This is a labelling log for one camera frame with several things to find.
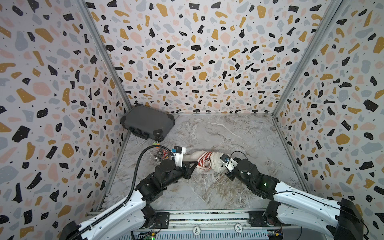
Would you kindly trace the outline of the red white striped sweater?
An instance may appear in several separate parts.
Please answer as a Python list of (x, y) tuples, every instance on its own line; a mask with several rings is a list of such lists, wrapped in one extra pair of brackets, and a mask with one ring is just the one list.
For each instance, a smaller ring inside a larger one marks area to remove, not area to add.
[(197, 168), (201, 170), (211, 170), (212, 169), (212, 161), (211, 161), (211, 156), (212, 152), (203, 152), (199, 157), (198, 157), (198, 166)]

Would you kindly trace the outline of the white teddy bear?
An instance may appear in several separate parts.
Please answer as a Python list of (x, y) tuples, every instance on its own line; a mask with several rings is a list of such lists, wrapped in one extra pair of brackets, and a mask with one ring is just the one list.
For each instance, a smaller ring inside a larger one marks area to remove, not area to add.
[(197, 151), (184, 155), (183, 162), (197, 162), (198, 171), (214, 171), (223, 173), (233, 171), (235, 166), (227, 154), (220, 152)]

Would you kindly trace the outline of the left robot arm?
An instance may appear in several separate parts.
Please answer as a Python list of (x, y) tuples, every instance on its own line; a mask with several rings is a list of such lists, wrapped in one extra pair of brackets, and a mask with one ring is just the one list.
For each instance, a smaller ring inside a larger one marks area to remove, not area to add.
[(151, 227), (157, 213), (150, 204), (161, 197), (169, 185), (190, 179), (197, 166), (196, 161), (183, 162), (179, 167), (173, 160), (163, 160), (133, 188), (131, 195), (89, 220), (68, 223), (60, 239), (112, 240), (142, 227)]

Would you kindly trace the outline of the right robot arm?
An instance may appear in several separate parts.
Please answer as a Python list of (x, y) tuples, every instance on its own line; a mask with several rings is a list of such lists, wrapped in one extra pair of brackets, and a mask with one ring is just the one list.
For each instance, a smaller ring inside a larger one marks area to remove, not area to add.
[(297, 225), (335, 240), (362, 240), (369, 232), (354, 203), (324, 199), (262, 174), (248, 159), (221, 156), (227, 177), (242, 182), (254, 195), (269, 200), (264, 219), (272, 226)]

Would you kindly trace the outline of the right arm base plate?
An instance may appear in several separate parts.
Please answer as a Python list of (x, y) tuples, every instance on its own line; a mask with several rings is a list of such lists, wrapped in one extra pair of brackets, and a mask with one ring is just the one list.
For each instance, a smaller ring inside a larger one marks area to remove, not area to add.
[(277, 217), (277, 210), (282, 204), (270, 201), (265, 210), (249, 211), (248, 223), (252, 227), (285, 227), (289, 224), (282, 223)]

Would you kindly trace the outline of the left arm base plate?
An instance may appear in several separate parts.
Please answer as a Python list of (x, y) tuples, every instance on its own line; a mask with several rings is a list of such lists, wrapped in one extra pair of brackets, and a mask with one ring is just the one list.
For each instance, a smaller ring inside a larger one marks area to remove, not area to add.
[(154, 214), (144, 214), (144, 220), (144, 224), (139, 228), (140, 230), (168, 229), (170, 213), (159, 212)]

